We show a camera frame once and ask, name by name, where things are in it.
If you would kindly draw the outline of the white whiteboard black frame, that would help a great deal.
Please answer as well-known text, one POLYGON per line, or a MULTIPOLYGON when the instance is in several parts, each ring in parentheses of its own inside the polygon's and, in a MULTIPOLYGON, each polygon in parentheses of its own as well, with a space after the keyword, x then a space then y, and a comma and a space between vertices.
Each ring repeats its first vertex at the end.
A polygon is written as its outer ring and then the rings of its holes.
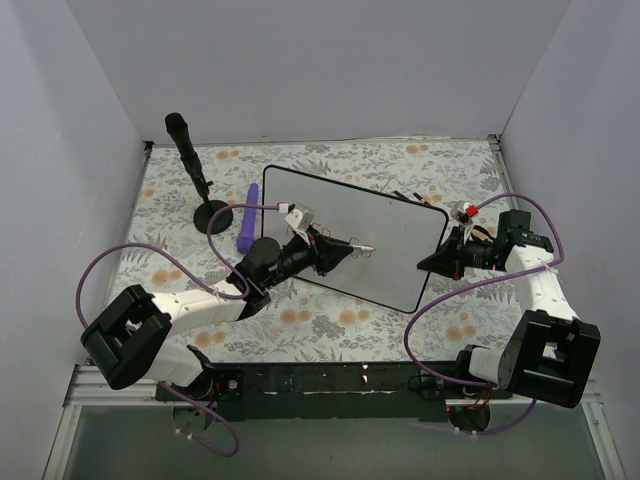
POLYGON ((309 208, 314 227, 327 236, 374 249, 367 257, 347 257, 324 277, 306 269, 300 280, 403 313, 417 310, 429 276, 417 264, 440 246, 445 210, 269 165, 262 203, 279 202, 309 208))

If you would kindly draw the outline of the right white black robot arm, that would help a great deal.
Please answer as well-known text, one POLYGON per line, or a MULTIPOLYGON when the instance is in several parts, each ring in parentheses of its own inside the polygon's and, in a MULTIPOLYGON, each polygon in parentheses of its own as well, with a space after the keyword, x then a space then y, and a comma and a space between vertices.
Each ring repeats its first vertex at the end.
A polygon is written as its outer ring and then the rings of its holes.
POLYGON ((513 275, 522 312, 506 345, 489 349, 468 345, 459 352, 452 373, 454 389, 475 397, 488 384, 565 408, 581 400, 597 350, 600 332, 569 305, 552 269, 549 238, 530 229, 531 215, 512 209, 499 216, 494 238, 467 239, 456 226, 420 270, 459 280, 470 268, 513 275))

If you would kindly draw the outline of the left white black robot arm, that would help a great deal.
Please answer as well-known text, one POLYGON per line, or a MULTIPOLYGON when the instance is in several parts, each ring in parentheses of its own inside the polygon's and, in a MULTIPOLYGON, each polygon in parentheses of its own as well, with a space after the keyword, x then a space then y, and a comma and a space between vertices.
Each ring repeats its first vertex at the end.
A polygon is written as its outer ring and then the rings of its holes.
POLYGON ((169 382, 193 400, 213 386, 208 358, 172 337, 216 322, 256 315, 271 301, 271 288, 306 269, 319 276, 355 252, 354 245, 308 228, 285 245, 256 240, 230 275, 213 286, 173 293, 149 293, 140 285, 124 289, 92 322, 80 341, 109 386, 127 388, 141 379, 169 382))

